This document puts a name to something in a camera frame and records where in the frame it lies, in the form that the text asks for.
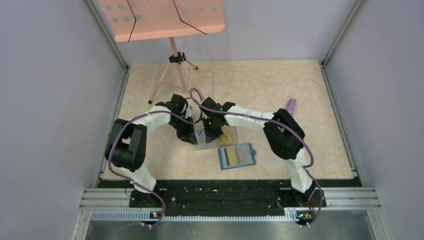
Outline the gold credit card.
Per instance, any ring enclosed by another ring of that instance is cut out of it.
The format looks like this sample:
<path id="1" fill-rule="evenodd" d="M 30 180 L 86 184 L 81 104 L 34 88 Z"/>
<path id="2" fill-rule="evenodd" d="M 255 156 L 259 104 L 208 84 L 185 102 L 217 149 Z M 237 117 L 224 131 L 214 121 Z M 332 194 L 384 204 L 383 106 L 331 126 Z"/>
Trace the gold credit card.
<path id="1" fill-rule="evenodd" d="M 219 141 L 222 146 L 229 146 L 234 144 L 231 130 L 229 128 L 224 128 L 222 134 L 219 136 Z"/>
<path id="2" fill-rule="evenodd" d="M 224 148 L 223 156 L 226 167 L 235 167 L 239 164 L 235 147 Z"/>

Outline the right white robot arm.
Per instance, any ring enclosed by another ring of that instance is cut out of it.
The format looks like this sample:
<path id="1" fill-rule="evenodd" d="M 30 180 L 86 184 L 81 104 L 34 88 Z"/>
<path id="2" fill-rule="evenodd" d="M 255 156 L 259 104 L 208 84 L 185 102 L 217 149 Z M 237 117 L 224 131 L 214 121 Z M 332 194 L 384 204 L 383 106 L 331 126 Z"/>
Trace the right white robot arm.
<path id="1" fill-rule="evenodd" d="M 305 132 L 286 109 L 280 108 L 276 112 L 256 111 L 233 102 L 221 105 L 210 97 L 199 107 L 208 118 L 208 127 L 227 125 L 264 133 L 272 152 L 285 161 L 291 187 L 295 190 L 294 202 L 299 206 L 307 206 L 313 200 L 314 194 L 310 189 L 313 180 L 307 173 L 305 156 L 305 153 L 311 154 L 311 150 L 304 141 Z"/>

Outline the blue card holder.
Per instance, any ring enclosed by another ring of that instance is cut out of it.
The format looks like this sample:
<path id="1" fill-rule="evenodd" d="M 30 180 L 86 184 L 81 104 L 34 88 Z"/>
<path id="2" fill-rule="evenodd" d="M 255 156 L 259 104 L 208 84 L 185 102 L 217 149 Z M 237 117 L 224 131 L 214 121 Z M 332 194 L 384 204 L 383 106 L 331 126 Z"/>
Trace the blue card holder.
<path id="1" fill-rule="evenodd" d="M 226 167 L 224 162 L 224 153 L 223 149 L 225 148 L 235 148 L 237 153 L 238 165 L 233 167 Z M 235 168 L 242 168 L 256 165 L 256 155 L 257 152 L 253 148 L 251 143 L 244 143 L 238 145 L 225 146 L 217 149 L 218 159 L 221 170 L 229 170 Z"/>

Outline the clear plastic box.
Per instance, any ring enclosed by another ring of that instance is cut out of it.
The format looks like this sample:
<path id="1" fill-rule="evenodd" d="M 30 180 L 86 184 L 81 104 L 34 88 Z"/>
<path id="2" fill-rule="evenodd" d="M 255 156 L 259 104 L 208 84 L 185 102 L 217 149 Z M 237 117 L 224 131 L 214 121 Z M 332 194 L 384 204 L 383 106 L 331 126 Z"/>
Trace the clear plastic box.
<path id="1" fill-rule="evenodd" d="M 202 123 L 196 124 L 194 126 L 194 135 L 197 141 L 195 149 L 200 151 L 238 144 L 238 133 L 235 126 L 224 126 L 221 128 L 221 132 L 222 134 L 220 135 L 207 135 L 204 125 Z"/>

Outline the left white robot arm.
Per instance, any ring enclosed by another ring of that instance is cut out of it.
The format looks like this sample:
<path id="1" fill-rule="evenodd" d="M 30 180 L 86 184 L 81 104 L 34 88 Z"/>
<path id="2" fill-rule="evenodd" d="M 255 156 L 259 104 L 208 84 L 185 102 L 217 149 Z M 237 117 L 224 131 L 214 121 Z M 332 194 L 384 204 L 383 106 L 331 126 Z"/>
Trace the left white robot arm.
<path id="1" fill-rule="evenodd" d="M 144 164 L 147 137 L 164 125 L 173 127 L 179 140 L 192 145 L 198 143 L 188 102 L 174 94 L 170 101 L 159 102 L 142 115 L 115 120 L 104 154 L 109 171 L 129 180 L 135 190 L 142 192 L 141 200 L 149 207 L 160 202 L 161 194 L 154 189 L 157 181 Z"/>

